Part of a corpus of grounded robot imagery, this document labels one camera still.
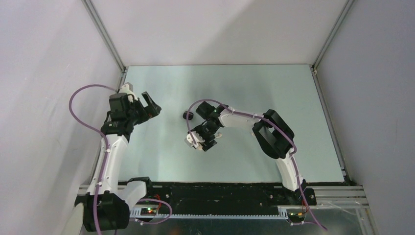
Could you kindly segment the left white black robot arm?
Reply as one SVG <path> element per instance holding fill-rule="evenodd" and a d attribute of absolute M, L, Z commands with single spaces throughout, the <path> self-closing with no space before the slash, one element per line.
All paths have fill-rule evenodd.
<path fill-rule="evenodd" d="M 148 92 L 142 96 L 146 106 L 133 92 L 118 92 L 109 97 L 110 109 L 99 130 L 102 139 L 97 166 L 87 192 L 75 200 L 84 205 L 83 225 L 88 232 L 125 229 L 135 204 L 154 200 L 155 191 L 147 186 L 148 177 L 129 181 L 125 189 L 118 189 L 121 162 L 134 127 L 161 112 Z"/>

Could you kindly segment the black earbud charging case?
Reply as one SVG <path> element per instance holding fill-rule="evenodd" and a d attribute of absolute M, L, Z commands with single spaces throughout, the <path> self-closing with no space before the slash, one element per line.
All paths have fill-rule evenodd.
<path fill-rule="evenodd" d="M 182 117 L 183 119 L 192 120 L 194 118 L 194 114 L 191 111 L 185 111 Z"/>

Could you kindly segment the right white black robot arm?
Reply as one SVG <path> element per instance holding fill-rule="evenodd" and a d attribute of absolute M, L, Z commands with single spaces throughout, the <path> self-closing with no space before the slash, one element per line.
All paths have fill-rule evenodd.
<path fill-rule="evenodd" d="M 221 128 L 247 129 L 258 141 L 262 151 L 274 159 L 282 177 L 285 200 L 292 205 L 304 199 L 304 178 L 300 175 L 294 154 L 295 134 L 280 115 L 272 109 L 259 115 L 234 109 L 221 102 L 217 107 L 213 99 L 194 102 L 196 113 L 204 120 L 201 124 L 188 127 L 185 142 L 192 148 L 208 151 L 216 145 Z"/>

